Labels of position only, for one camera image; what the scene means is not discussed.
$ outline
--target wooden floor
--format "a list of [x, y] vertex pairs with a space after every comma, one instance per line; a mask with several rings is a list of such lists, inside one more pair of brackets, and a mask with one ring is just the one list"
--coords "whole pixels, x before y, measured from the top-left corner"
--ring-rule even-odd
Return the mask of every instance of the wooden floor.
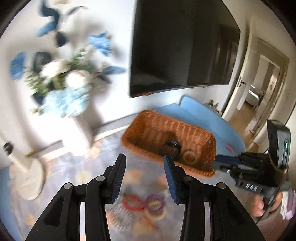
[[256, 123], [255, 110], [245, 102], [240, 110], [236, 109], [228, 122], [243, 138], [248, 152], [258, 152], [258, 146], [253, 142], [253, 134], [250, 132]]

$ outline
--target television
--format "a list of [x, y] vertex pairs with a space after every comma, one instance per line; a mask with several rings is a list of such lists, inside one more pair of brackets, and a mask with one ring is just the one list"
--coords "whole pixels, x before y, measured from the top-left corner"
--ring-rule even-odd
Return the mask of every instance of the television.
[[239, 37], [222, 0], [138, 0], [130, 96], [228, 84]]

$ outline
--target pink object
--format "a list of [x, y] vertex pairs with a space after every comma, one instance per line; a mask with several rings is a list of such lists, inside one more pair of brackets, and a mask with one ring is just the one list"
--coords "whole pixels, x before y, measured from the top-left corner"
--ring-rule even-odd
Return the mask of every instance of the pink object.
[[292, 193], [290, 193], [289, 191], [286, 219], [290, 220], [291, 218], [293, 218], [295, 211], [296, 211], [296, 193], [295, 191], [292, 191]]
[[230, 150], [231, 152], [234, 152], [233, 148], [232, 148], [230, 145], [226, 144], [226, 148], [227, 148], [228, 150]]

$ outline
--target red hair tie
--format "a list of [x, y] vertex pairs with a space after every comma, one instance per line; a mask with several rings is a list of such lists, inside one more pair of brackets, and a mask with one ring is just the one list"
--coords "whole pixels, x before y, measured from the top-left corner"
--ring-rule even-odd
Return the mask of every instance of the red hair tie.
[[129, 211], [140, 212], [144, 209], [144, 202], [136, 195], [124, 194], [122, 206]]

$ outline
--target blue hydrangea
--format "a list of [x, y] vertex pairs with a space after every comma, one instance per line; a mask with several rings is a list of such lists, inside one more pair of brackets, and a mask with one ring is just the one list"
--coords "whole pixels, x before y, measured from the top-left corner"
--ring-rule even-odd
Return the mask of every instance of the blue hydrangea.
[[101, 51], [105, 56], [112, 52], [110, 40], [107, 38], [107, 33], [89, 36], [89, 43], [97, 50]]
[[89, 90], [87, 88], [67, 87], [63, 90], [49, 92], [43, 100], [42, 107], [44, 113], [63, 118], [83, 113], [88, 104]]

